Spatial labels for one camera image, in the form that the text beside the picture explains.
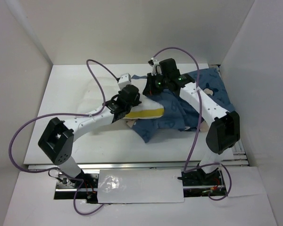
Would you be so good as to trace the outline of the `white pillow with yellow edge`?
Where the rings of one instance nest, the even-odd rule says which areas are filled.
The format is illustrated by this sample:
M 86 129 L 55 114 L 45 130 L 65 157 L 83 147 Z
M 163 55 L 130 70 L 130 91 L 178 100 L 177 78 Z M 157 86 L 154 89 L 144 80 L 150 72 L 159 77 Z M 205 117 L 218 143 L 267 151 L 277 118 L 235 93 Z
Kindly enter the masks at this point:
M 98 81 L 104 91 L 106 101 L 109 101 L 114 95 L 118 94 L 120 88 L 117 81 L 107 73 L 99 76 Z M 125 119 L 157 119 L 163 116 L 164 106 L 156 101 L 151 100 L 142 94 L 146 85 L 146 79 L 131 79 L 131 84 L 138 88 L 141 103 L 134 106 L 125 116 Z M 103 98 L 101 91 L 94 79 L 83 85 L 83 90 L 76 104 L 77 113 L 94 114 L 102 108 Z

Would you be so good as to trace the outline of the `blue cartoon print pillowcase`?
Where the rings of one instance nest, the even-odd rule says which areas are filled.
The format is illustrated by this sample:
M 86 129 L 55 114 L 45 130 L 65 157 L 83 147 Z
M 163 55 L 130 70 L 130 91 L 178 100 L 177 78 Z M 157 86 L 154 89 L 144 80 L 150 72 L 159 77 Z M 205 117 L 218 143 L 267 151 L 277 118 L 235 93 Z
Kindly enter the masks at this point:
M 235 110 L 229 100 L 224 83 L 217 69 L 200 70 L 199 87 L 218 105 L 229 112 Z M 151 100 L 164 107 L 164 114 L 156 119 L 127 120 L 127 125 L 134 130 L 145 143 L 149 142 L 159 129 L 175 129 L 178 131 L 196 131 L 199 113 L 186 101 L 165 90 Z

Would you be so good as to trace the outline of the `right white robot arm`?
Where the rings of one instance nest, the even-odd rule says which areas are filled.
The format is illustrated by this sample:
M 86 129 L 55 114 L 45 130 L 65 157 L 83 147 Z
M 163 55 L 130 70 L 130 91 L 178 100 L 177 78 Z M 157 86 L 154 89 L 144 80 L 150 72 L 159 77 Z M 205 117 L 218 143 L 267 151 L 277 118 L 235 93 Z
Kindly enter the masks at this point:
M 197 181 L 208 184 L 220 162 L 223 152 L 240 140 L 240 117 L 237 112 L 229 112 L 211 99 L 188 74 L 181 74 L 174 59 L 148 61 L 152 72 L 148 73 L 143 94 L 158 95 L 168 89 L 192 106 L 209 126 L 206 136 L 207 152 L 199 163 Z

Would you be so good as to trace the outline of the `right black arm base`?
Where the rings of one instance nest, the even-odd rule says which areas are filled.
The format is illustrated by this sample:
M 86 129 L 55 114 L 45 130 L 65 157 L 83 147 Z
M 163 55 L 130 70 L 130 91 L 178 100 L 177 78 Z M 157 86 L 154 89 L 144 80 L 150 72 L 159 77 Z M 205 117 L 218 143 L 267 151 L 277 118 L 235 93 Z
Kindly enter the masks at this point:
M 221 185 L 220 173 L 215 169 L 211 173 L 206 174 L 202 169 L 197 169 L 191 172 L 181 172 L 180 180 L 184 187 L 191 186 L 219 186 Z

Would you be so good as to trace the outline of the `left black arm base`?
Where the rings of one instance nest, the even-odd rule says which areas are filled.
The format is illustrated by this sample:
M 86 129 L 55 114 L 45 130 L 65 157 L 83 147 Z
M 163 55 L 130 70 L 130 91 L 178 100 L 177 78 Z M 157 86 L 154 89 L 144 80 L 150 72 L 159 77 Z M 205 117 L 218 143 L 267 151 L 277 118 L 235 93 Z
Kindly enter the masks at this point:
M 48 176 L 55 179 L 56 185 L 55 189 L 58 192 L 74 192 L 78 189 L 81 184 L 81 180 L 78 179 L 69 179 L 67 176 L 56 170 L 48 171 Z M 84 180 L 83 184 L 80 186 L 79 191 L 86 193 L 95 193 L 98 187 L 99 174 L 92 173 L 86 174 L 87 179 Z

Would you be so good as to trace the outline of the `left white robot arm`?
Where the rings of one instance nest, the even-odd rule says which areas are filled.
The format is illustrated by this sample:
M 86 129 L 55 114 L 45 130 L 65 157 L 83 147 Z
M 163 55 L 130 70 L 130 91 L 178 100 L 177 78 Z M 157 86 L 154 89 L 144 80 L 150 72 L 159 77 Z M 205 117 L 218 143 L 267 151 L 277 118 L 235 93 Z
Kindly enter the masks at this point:
M 124 118 L 140 103 L 139 89 L 134 85 L 126 85 L 111 100 L 105 102 L 99 113 L 92 111 L 89 117 L 65 121 L 57 117 L 51 119 L 38 141 L 38 146 L 67 175 L 67 183 L 78 188 L 88 176 L 72 157 L 73 143 L 92 130 Z

